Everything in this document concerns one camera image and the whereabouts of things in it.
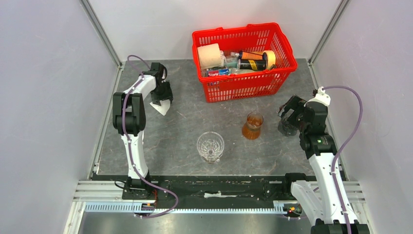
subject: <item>amber glass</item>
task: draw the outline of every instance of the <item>amber glass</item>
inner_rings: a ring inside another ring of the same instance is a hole
[[[249,113],[242,130],[244,137],[250,140],[257,139],[261,134],[261,125],[263,122],[264,118],[260,113]]]

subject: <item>clear glass mug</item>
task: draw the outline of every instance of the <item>clear glass mug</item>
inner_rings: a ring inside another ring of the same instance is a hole
[[[251,112],[246,117],[242,133],[249,140],[257,139],[261,134],[261,125],[264,123],[264,117],[258,112]]]

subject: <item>wall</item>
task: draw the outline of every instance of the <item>wall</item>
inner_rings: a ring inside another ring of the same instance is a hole
[[[191,34],[277,22],[295,57],[309,58],[340,0],[89,0],[121,60],[192,59]]]
[[[412,233],[413,1],[351,1],[316,61],[320,85],[356,89],[364,104],[361,128],[344,149],[359,180],[376,234]],[[338,145],[357,121],[358,103],[329,90]]]
[[[0,5],[0,233],[62,233],[117,70],[79,1]]]

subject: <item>orange liquid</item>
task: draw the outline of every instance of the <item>orange liquid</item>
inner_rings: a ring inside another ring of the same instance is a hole
[[[250,140],[257,139],[261,134],[262,123],[261,118],[248,117],[242,129],[244,137]]]

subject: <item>red basket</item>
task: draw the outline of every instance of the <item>red basket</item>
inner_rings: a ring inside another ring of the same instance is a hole
[[[216,28],[192,33],[192,54],[207,102],[275,94],[297,69],[293,50],[276,23],[249,24],[241,28]],[[249,74],[202,77],[197,47],[218,43],[225,55],[238,51],[272,50],[276,68]]]

